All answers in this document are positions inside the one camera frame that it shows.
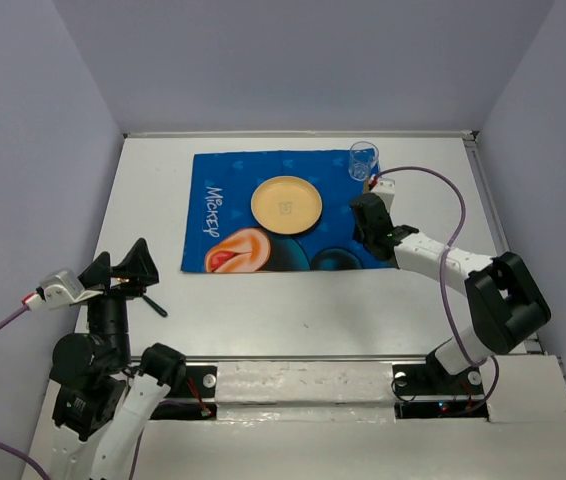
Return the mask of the clear plastic cup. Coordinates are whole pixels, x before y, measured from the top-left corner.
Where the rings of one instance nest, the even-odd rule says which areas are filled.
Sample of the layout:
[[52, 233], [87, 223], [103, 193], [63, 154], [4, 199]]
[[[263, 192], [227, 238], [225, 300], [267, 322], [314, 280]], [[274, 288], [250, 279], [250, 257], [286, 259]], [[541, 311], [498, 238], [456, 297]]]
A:
[[348, 173], [353, 180], [366, 181], [378, 162], [377, 147], [367, 141], [354, 143], [349, 150]]

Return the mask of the yellow round plate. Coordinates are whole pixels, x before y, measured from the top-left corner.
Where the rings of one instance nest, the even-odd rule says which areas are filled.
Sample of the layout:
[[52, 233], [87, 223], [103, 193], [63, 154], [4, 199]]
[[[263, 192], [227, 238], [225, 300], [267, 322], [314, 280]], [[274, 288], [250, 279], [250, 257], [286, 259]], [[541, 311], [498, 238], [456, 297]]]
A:
[[277, 176], [255, 189], [250, 207], [264, 229], [280, 235], [296, 235], [310, 230], [319, 221], [323, 201], [307, 180]]

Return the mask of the blue Mickey placemat cloth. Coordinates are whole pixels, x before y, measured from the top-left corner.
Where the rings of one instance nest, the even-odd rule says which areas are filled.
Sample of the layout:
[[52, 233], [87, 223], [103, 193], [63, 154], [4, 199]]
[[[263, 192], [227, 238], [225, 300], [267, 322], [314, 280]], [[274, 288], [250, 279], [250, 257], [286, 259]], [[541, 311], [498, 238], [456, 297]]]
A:
[[[354, 239], [349, 203], [362, 192], [348, 173], [346, 150], [197, 154], [193, 160], [181, 269], [187, 273], [300, 272], [377, 269]], [[294, 176], [322, 199], [319, 221], [280, 235], [254, 218], [251, 199], [265, 181]]]

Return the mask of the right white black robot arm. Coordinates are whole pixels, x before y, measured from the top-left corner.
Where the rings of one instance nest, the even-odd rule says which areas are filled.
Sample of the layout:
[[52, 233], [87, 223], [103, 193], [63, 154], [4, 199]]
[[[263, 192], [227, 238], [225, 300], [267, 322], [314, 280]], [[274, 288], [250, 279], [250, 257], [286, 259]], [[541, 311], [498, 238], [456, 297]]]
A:
[[443, 295], [462, 294], [471, 325], [432, 350], [419, 379], [445, 392], [460, 374], [491, 356], [506, 355], [546, 325], [551, 310], [523, 259], [512, 252], [480, 255], [444, 245], [418, 229], [392, 223], [378, 195], [350, 202], [354, 239], [381, 262], [436, 280]]

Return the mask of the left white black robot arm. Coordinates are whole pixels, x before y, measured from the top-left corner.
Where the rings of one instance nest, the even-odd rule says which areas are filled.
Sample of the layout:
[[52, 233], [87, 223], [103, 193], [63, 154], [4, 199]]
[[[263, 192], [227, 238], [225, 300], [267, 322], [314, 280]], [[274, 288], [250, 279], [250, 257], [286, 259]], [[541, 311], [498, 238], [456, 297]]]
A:
[[158, 284], [145, 239], [114, 265], [99, 254], [81, 273], [61, 270], [40, 284], [50, 309], [85, 305], [88, 330], [63, 336], [52, 353], [53, 479], [114, 479], [152, 413], [184, 383], [186, 358], [161, 343], [148, 347], [132, 380], [127, 304]]

